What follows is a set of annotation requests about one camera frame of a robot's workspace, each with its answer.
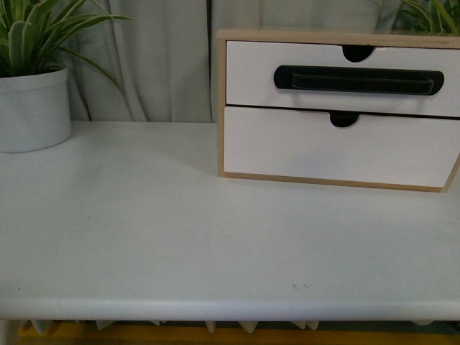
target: white curtain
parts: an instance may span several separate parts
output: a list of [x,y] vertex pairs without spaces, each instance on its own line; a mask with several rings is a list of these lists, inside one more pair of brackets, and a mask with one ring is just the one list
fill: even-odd
[[101,73],[69,59],[74,119],[215,121],[211,109],[216,98],[214,52],[218,29],[238,25],[389,29],[400,7],[400,0],[99,2],[111,13],[133,20],[90,28],[72,42],[72,48],[97,60],[116,76],[126,91],[129,108]]

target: white pot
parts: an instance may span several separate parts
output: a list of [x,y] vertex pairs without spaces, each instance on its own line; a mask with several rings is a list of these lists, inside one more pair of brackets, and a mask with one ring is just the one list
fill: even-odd
[[0,78],[0,152],[28,152],[71,133],[68,70]]

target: wooden box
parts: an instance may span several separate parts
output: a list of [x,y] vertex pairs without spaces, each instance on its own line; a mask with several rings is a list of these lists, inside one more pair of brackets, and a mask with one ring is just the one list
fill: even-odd
[[220,31],[219,176],[447,191],[459,62],[459,37]]

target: spider plant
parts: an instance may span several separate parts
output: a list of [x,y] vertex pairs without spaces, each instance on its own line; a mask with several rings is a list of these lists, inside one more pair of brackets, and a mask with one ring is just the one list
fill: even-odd
[[100,70],[121,91],[116,79],[99,64],[63,46],[84,29],[128,19],[109,14],[96,0],[89,1],[103,14],[81,13],[87,0],[0,0],[0,78],[61,69],[56,53],[64,52]]
[[412,19],[415,30],[426,32],[460,34],[459,0],[423,0],[421,4],[413,0],[402,0],[408,6],[402,12]]

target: yellow surface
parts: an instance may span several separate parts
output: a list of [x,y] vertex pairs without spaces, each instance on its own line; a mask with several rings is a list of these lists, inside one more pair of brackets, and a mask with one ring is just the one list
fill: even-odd
[[312,345],[460,345],[460,336],[422,333],[382,333],[360,331],[255,330],[248,334],[240,328],[171,327],[112,325],[98,331],[93,324],[54,323],[42,337],[31,326],[19,330],[23,339],[93,339],[117,341],[176,341],[235,344],[312,344]]

